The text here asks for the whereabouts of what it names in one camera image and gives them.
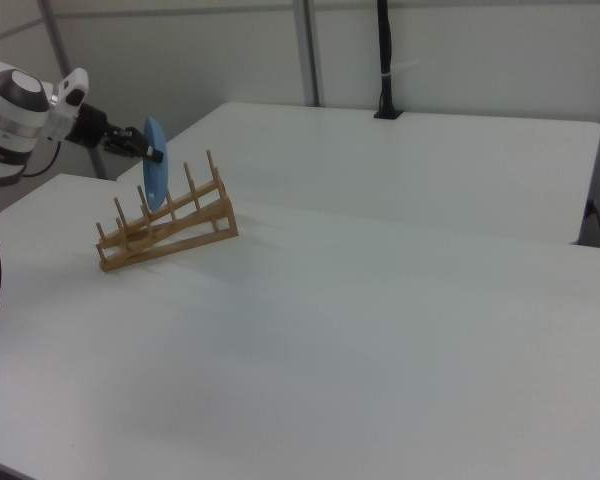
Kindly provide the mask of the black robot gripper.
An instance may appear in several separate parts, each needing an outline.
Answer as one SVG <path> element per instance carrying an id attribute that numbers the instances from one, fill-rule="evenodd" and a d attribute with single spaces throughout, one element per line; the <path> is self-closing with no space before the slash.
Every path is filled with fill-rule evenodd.
<path id="1" fill-rule="evenodd" d="M 66 140 L 86 148 L 102 146 L 111 153 L 150 162 L 162 162 L 164 158 L 164 153 L 151 146 L 138 129 L 115 126 L 105 112 L 88 104 L 79 108 Z"/>

